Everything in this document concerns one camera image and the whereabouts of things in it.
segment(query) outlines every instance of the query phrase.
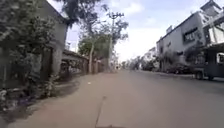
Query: wall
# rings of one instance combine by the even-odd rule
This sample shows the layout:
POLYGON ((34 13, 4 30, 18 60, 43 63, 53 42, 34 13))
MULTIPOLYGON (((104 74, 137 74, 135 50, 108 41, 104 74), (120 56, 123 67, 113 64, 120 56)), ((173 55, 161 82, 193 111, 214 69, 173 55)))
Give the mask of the wall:
POLYGON ((157 51, 159 57, 165 55, 177 55, 175 61, 177 63, 187 65, 185 56, 183 53, 189 48, 202 43, 205 44, 205 37, 203 33, 202 13, 196 12, 188 17, 184 22, 174 28, 170 33, 165 35, 157 42, 157 51))
POLYGON ((54 41, 51 42, 50 46, 53 48, 52 72, 57 75, 60 71, 68 26, 63 17, 46 0, 38 0, 38 4, 40 6, 38 15, 43 18, 50 18, 55 22, 54 41))

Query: sky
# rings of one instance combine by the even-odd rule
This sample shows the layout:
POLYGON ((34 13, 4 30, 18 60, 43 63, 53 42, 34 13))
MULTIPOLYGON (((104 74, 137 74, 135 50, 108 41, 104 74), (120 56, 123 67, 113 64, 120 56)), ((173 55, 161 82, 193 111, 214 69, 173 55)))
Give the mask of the sky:
MULTIPOLYGON (((57 10, 62 4, 48 0, 57 10)), ((166 29, 177 26, 184 19, 200 9, 208 0, 104 0, 113 12, 124 13, 123 20, 129 22, 126 30, 129 38, 115 46, 119 60, 125 61, 144 55, 164 36, 166 29)), ((224 7, 224 0, 214 0, 224 7)), ((77 50, 79 28, 73 26, 67 33, 71 50, 77 50)))

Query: pole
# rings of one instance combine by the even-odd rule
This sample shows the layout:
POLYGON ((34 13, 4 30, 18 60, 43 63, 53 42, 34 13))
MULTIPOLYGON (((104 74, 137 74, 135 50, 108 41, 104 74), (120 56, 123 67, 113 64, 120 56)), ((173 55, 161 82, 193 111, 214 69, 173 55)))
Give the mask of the pole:
POLYGON ((115 24, 115 19, 118 17, 122 17, 124 14, 121 13, 110 13, 109 17, 112 19, 112 30, 111 30, 111 39, 110 39, 110 44, 109 44, 109 58, 108 58, 108 69, 109 71, 113 71, 112 67, 112 56, 113 56, 113 42, 114 42, 114 24, 115 24))
POLYGON ((112 30, 111 30, 111 38, 110 38, 110 44, 109 44, 109 59, 108 59, 108 65, 109 70, 112 71, 112 53, 113 53, 113 36, 114 36, 114 18, 112 18, 112 30))

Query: street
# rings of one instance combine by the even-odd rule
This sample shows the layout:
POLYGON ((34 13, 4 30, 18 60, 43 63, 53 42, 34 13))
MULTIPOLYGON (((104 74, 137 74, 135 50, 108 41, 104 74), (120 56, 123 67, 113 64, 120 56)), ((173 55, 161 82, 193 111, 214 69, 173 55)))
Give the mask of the street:
POLYGON ((142 71, 79 78, 8 128, 223 128, 224 82, 142 71))

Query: building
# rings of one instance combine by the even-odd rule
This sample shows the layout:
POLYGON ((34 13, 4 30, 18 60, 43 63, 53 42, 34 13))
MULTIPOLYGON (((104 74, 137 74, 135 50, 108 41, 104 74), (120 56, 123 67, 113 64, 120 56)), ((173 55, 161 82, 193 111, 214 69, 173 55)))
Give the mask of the building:
POLYGON ((68 24, 62 15, 55 10, 46 0, 38 0, 38 14, 41 18, 49 18, 54 21, 54 40, 49 44, 42 57, 42 76, 48 77, 51 73, 57 75, 60 72, 62 54, 65 49, 68 24))
POLYGON ((189 65, 190 51, 194 47, 207 45, 204 26, 221 12, 221 7, 210 0, 177 27, 169 27, 167 34, 156 43, 160 69, 166 71, 175 64, 189 65))

